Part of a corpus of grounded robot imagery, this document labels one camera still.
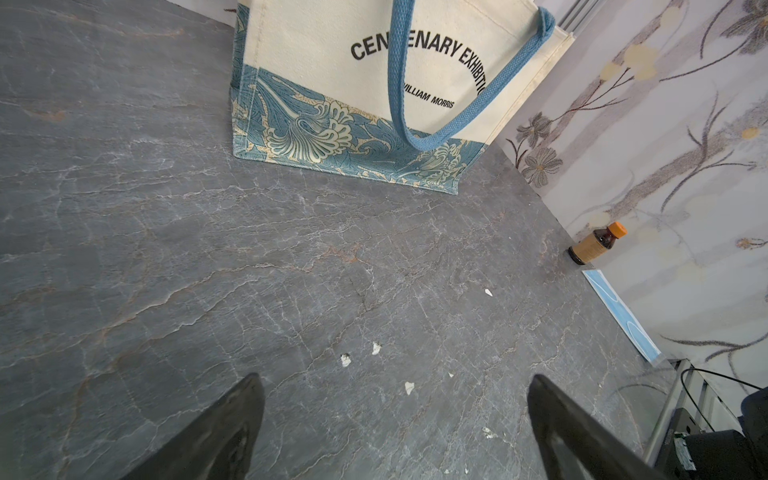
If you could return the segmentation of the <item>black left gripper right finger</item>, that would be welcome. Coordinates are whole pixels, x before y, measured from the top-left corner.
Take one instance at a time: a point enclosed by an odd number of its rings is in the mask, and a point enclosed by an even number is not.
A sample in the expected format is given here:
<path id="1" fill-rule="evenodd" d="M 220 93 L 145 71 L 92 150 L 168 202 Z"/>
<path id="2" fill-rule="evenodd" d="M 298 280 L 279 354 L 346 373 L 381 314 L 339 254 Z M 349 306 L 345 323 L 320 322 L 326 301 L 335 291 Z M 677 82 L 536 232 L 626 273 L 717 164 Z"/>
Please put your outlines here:
<path id="1" fill-rule="evenodd" d="M 542 374 L 532 377 L 528 413 L 549 479 L 664 479 Z"/>

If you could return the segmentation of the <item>brown bottle orange cap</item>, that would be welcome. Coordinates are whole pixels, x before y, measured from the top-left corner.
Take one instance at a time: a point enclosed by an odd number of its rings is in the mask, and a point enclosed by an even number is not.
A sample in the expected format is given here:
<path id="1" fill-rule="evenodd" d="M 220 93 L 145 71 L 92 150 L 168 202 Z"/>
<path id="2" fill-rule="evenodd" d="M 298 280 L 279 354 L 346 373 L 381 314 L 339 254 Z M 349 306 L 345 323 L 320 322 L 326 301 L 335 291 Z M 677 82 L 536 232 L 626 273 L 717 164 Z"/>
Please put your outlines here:
<path id="1" fill-rule="evenodd" d="M 586 265 L 607 251 L 615 242 L 628 233 L 620 222 L 613 222 L 602 229 L 596 229 L 578 244 L 568 248 L 567 253 L 578 265 Z"/>

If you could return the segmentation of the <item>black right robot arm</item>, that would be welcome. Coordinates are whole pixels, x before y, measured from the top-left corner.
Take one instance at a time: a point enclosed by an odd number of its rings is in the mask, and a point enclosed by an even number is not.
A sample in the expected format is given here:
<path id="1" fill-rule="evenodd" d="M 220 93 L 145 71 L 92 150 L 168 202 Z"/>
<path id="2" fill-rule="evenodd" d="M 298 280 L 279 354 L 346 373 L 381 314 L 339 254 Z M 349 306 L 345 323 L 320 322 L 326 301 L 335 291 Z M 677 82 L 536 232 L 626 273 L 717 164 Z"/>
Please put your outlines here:
<path id="1" fill-rule="evenodd" d="M 735 377 L 747 388 L 734 413 L 709 379 L 725 374 L 677 365 L 644 454 L 646 463 L 671 479 L 765 479 L 767 477 L 767 389 Z"/>

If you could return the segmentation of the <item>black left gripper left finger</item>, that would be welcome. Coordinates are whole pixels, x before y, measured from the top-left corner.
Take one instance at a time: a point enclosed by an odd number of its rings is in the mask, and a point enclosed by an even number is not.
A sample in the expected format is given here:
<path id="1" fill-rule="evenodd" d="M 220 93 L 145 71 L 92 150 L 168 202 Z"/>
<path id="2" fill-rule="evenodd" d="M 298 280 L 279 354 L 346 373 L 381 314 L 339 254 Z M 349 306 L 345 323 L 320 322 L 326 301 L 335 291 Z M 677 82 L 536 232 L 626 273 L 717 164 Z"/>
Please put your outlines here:
<path id="1" fill-rule="evenodd" d="M 265 393 L 250 373 L 126 479 L 243 479 L 263 421 Z"/>

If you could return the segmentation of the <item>cream canvas tote bag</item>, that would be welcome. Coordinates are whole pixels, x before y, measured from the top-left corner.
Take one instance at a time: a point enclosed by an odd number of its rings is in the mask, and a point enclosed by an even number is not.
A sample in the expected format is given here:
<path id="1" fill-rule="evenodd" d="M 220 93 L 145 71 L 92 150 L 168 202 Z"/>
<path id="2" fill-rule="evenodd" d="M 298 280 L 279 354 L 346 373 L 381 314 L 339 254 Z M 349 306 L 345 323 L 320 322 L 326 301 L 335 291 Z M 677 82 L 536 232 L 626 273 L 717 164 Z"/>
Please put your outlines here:
<path id="1" fill-rule="evenodd" d="M 233 152 L 456 194 L 572 43 L 531 1 L 241 1 Z"/>

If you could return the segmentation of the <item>blue face mask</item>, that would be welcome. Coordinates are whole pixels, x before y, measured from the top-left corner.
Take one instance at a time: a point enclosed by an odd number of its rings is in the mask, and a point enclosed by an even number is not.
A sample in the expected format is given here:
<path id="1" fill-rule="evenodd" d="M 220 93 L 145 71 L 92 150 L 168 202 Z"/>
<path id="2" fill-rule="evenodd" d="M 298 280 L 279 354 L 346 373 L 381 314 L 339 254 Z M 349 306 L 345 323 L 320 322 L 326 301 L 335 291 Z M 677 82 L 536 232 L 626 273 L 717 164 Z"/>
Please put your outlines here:
<path id="1" fill-rule="evenodd" d="M 605 275 L 596 269 L 584 270 L 582 274 L 640 355 L 654 366 L 661 364 L 663 353 Z"/>

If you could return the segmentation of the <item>aluminium frame rail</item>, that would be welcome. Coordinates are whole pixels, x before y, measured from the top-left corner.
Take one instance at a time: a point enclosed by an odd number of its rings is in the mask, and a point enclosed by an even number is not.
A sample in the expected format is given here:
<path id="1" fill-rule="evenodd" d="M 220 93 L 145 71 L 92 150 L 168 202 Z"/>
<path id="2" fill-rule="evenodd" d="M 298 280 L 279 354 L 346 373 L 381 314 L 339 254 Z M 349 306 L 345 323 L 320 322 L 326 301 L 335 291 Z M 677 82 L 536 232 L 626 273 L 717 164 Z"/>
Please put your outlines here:
<path id="1" fill-rule="evenodd" d="M 742 431 L 735 414 L 715 389 L 715 376 L 695 370 L 690 360 L 674 363 L 674 382 L 663 404 L 658 422 L 643 453 L 646 464 L 654 466 L 678 409 L 686 410 L 701 431 Z"/>

